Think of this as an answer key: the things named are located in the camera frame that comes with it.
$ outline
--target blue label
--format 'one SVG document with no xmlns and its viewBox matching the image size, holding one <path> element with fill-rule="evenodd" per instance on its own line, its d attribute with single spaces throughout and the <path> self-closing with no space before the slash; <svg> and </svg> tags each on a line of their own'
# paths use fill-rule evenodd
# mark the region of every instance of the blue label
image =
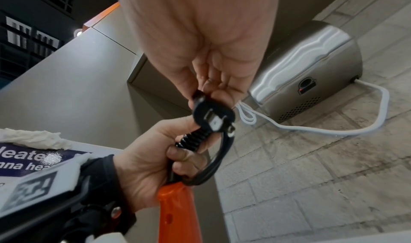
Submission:
<svg viewBox="0 0 411 243">
<path fill-rule="evenodd" d="M 21 177 L 63 161 L 76 154 L 86 152 L 76 150 L 41 150 L 0 143 L 0 176 Z"/>
</svg>

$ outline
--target tiled wall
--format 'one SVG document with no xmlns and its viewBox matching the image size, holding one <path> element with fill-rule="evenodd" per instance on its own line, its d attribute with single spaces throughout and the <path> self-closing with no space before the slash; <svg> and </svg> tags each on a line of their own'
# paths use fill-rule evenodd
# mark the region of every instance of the tiled wall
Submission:
<svg viewBox="0 0 411 243">
<path fill-rule="evenodd" d="M 216 174 L 232 242 L 304 243 L 411 229 L 411 0 L 336 0 L 315 18 L 359 43 L 364 81 L 390 91 L 387 121 L 356 137 L 238 122 Z M 347 130 L 370 125 L 378 92 L 352 84 L 289 120 Z"/>
</svg>

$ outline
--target white cable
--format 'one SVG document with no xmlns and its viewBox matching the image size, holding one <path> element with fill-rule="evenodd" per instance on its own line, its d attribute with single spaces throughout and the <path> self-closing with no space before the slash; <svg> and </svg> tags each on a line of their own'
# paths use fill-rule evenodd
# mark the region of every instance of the white cable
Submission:
<svg viewBox="0 0 411 243">
<path fill-rule="evenodd" d="M 332 135 L 332 136 L 354 136 L 354 135 L 359 135 L 359 134 L 364 134 L 364 133 L 368 133 L 371 131 L 374 131 L 376 129 L 378 129 L 379 127 L 381 127 L 384 124 L 385 118 L 387 117 L 387 111 L 388 111 L 388 101 L 390 100 L 390 93 L 387 89 L 385 89 L 384 87 L 372 84 L 372 83 L 366 83 L 363 82 L 361 80 L 356 79 L 355 80 L 356 83 L 360 83 L 362 85 L 366 85 L 375 89 L 380 90 L 381 92 L 381 102 L 380 102 L 380 110 L 378 113 L 378 117 L 375 120 L 375 122 L 365 128 L 361 128 L 361 129 L 356 129 L 356 130 L 326 130 L 326 129 L 321 129 L 321 128 L 315 128 L 315 127 L 302 127 L 302 126 L 285 126 L 285 125 L 281 125 L 278 124 L 277 122 L 275 122 L 274 120 L 272 120 L 271 118 L 267 117 L 264 114 L 261 114 L 255 110 L 253 110 L 250 106 L 248 106 L 247 104 L 245 104 L 244 102 L 240 101 L 236 104 L 236 107 L 238 109 L 238 112 L 240 113 L 240 118 L 241 120 L 245 123 L 245 124 L 255 124 L 257 122 L 257 117 L 261 116 L 265 119 L 267 119 L 268 121 L 270 121 L 272 124 L 274 124 L 275 126 L 277 126 L 278 128 L 282 128 L 282 129 L 287 129 L 287 130 L 300 130 L 300 131 L 309 131 L 309 132 L 314 132 L 314 133 L 320 133 L 320 134 L 325 134 L 325 135 Z M 244 114 L 244 111 L 247 112 L 250 117 L 247 117 Z"/>
</svg>

